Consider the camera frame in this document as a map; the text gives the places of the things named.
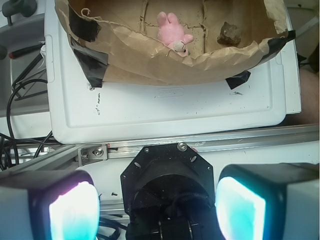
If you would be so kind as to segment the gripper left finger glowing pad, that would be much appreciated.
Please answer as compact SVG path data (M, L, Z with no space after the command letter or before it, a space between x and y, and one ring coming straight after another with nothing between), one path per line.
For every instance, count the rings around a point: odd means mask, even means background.
M2 240L94 240L100 200L83 170L0 174Z

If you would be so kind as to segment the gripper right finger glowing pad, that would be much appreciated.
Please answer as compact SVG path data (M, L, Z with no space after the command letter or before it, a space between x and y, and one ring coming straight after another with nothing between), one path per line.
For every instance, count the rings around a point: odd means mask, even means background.
M216 186L215 207L227 240L318 240L318 163L230 164Z

